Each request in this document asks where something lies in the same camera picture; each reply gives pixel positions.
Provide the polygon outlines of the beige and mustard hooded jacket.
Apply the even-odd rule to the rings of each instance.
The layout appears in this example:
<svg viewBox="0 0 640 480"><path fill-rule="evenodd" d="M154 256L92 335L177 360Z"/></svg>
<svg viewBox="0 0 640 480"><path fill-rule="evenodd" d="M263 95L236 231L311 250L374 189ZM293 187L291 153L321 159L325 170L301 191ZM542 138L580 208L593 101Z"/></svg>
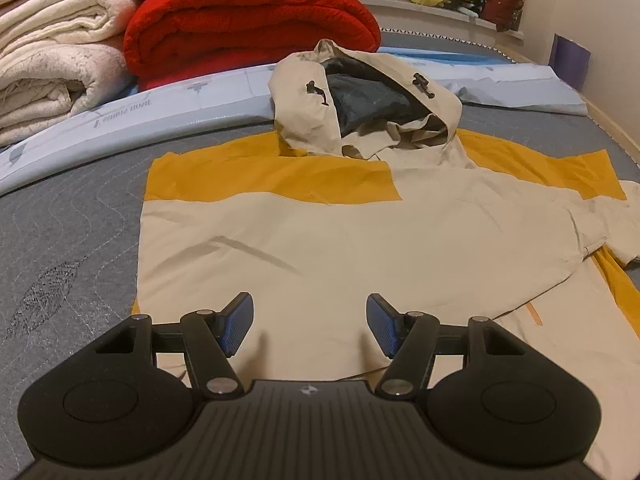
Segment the beige and mustard hooded jacket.
<svg viewBox="0 0 640 480"><path fill-rule="evenodd" d="M493 318L584 382L602 425L587 456L639 471L639 187L605 152L554 158L463 130L462 105L386 53L323 40L274 68L274 130L155 159L138 309L176 322L239 292L247 378L383 367L367 296L446 324Z"/></svg>

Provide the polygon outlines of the grey quilted mattress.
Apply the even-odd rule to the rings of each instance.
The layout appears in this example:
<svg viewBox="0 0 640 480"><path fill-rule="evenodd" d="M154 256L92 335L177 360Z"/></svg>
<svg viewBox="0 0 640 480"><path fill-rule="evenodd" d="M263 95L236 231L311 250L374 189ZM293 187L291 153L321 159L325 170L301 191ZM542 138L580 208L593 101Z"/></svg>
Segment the grey quilted mattress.
<svg viewBox="0 0 640 480"><path fill-rule="evenodd" d="M90 162L1 201L1 474L32 461L18 429L25 389L126 318L137 285L142 194L153 159L258 133L265 118L237 106L223 126Z"/></svg>

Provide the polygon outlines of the light blue folded sheet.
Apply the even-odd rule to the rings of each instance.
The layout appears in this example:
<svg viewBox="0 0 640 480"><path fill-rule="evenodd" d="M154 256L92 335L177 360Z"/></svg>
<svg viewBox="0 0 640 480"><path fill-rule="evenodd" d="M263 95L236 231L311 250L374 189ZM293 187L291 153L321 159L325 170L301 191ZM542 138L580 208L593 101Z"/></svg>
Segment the light blue folded sheet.
<svg viewBox="0 0 640 480"><path fill-rule="evenodd" d="M488 56L384 47L432 76L463 103L584 116L578 92L547 65ZM9 194L87 162L134 148L273 118L270 64L191 78L81 113L1 153L1 192Z"/></svg>

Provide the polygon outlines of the red fleece blanket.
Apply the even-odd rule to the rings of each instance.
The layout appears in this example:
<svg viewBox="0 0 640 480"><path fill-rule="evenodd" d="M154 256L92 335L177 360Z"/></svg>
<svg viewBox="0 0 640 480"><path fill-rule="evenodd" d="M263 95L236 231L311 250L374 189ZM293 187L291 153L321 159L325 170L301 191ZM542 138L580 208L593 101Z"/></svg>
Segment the red fleece blanket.
<svg viewBox="0 0 640 480"><path fill-rule="evenodd" d="M322 39L378 50L378 22L358 0L145 0L122 53L141 89L275 63Z"/></svg>

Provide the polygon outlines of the cream folded blanket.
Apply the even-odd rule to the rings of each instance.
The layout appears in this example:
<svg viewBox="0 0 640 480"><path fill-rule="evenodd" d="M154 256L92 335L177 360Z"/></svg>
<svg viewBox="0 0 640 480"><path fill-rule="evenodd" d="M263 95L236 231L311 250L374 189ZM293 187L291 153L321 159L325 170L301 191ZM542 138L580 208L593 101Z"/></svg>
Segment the cream folded blanket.
<svg viewBox="0 0 640 480"><path fill-rule="evenodd" d="M16 0L1 7L1 144L117 98L134 80L122 35L140 0Z"/></svg>

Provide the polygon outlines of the wooden bed frame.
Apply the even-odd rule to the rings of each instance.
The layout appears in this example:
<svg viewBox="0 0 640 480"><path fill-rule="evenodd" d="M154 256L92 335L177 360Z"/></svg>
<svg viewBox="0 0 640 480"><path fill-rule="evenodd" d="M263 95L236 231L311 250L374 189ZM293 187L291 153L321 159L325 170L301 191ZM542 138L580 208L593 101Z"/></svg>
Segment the wooden bed frame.
<svg viewBox="0 0 640 480"><path fill-rule="evenodd" d="M508 58L512 58L514 62L518 63L533 63L533 60L521 53L516 52L510 47L504 44L496 44L496 49ZM592 121L597 124L605 133L619 145L625 153L634 161L636 165L640 164L640 146L639 143L615 120L613 120L608 114L605 114L596 104L590 101L582 93L579 96L586 103L588 108L588 116Z"/></svg>

